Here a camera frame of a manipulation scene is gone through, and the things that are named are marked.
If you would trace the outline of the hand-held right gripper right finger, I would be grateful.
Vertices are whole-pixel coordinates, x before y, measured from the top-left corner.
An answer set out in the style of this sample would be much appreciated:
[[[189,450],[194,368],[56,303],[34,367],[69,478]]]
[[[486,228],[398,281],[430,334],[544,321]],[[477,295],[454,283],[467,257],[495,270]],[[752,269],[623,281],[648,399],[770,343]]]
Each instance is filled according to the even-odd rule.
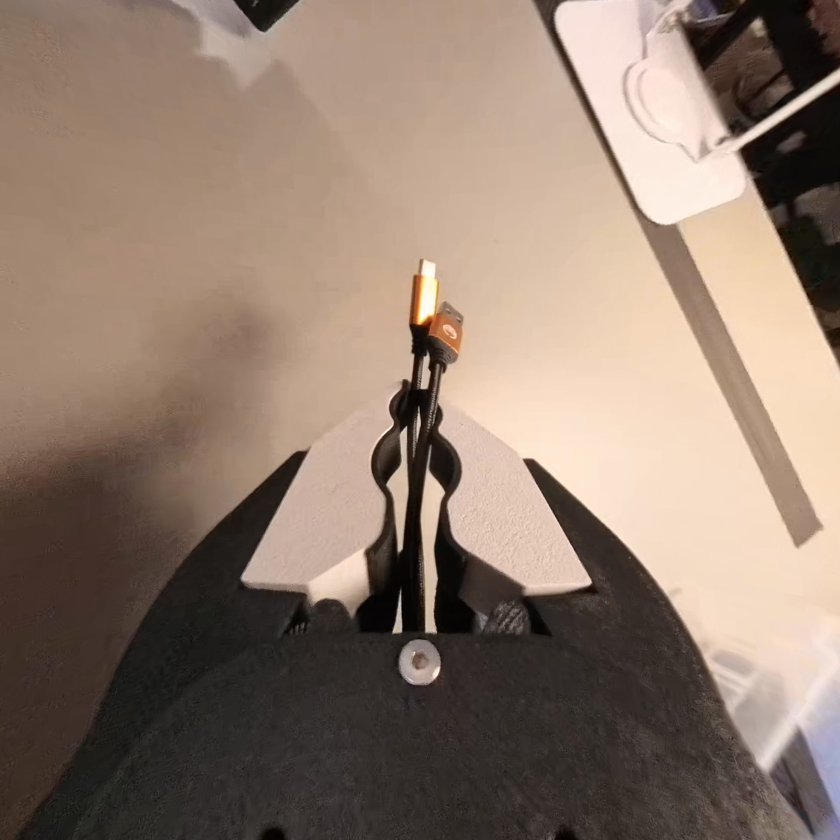
[[[592,579],[518,452],[454,406],[441,406],[429,469],[437,516],[434,620],[470,632],[505,602],[588,589]]]

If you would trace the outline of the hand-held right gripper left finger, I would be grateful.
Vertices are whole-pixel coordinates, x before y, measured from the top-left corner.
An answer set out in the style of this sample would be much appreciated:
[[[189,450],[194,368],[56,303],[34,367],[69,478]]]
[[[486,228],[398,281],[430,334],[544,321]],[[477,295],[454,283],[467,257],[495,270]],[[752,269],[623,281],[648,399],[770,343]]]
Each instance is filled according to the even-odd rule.
[[[394,621],[400,572],[387,483],[402,461],[404,381],[318,438],[241,575],[255,591],[340,602],[360,621]]]

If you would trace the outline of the white document stand wooden board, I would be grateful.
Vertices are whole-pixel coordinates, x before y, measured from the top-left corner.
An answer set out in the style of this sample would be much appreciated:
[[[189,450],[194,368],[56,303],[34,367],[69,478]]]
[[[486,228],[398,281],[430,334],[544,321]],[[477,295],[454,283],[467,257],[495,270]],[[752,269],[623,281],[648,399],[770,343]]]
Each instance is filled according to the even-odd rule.
[[[743,193],[740,151],[838,86],[838,69],[741,134],[686,32],[691,2],[561,2],[553,27],[638,210],[675,225]]]

